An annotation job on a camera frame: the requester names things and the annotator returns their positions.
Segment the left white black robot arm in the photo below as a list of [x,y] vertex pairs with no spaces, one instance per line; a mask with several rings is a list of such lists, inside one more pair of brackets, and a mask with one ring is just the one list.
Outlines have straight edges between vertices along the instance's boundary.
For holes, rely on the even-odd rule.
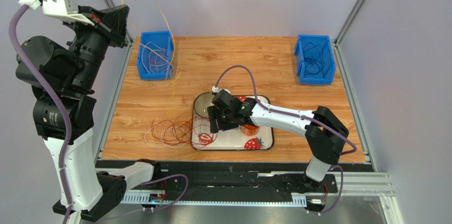
[[95,222],[114,209],[128,190],[161,177],[160,163],[147,159],[122,169],[95,170],[92,87],[107,49],[126,45],[129,7],[77,7],[63,19],[75,32],[69,48],[44,36],[19,43],[17,24],[29,9],[21,5],[8,32],[17,53],[16,77],[32,87],[34,124],[57,172],[61,196],[53,211],[64,220],[79,212],[83,220]]

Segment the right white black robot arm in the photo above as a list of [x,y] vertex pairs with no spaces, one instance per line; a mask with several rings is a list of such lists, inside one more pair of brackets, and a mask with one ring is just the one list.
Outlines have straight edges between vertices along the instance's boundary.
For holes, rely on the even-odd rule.
[[349,130],[324,106],[293,110],[263,103],[257,97],[240,100],[227,90],[220,90],[213,94],[207,115],[212,133],[250,125],[277,128],[305,138],[312,157],[301,179],[303,192],[325,187],[327,172],[338,164],[349,143]]

